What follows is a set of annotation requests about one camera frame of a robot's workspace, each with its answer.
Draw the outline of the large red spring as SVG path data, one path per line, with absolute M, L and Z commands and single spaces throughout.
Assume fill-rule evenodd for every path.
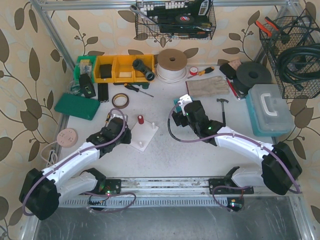
M 144 117 L 142 115 L 138 115 L 137 120 L 140 125 L 143 125 L 145 122 Z

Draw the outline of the brown tape roll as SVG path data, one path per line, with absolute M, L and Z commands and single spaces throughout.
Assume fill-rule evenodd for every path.
M 124 109 L 130 104 L 130 99 L 125 93 L 118 93 L 111 100 L 112 105 L 118 109 Z

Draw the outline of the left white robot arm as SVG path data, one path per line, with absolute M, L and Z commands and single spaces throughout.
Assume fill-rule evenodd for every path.
M 91 134 L 69 156 L 42 170 L 33 168 L 26 174 L 19 195 L 25 216 L 45 220 L 60 204 L 80 194 L 105 198 L 117 196 L 114 190 L 108 189 L 105 175 L 95 168 L 84 169 L 116 146 L 131 143 L 126 114 L 112 108 L 106 121 L 100 131 Z

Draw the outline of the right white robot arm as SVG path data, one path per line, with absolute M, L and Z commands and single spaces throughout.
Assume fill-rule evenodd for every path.
M 199 100 L 179 100 L 176 105 L 181 110 L 175 112 L 171 109 L 167 120 L 168 133 L 174 140 L 186 142 L 172 133 L 171 120 L 177 126 L 189 126 L 193 130 L 197 139 L 191 140 L 192 143 L 204 142 L 232 150 L 260 166 L 256 171 L 233 174 L 231 180 L 236 187 L 262 184 L 278 195 L 285 195 L 287 192 L 301 193 L 297 179 L 303 170 L 285 142 L 272 144 L 258 141 L 234 131 L 225 123 L 210 120 Z

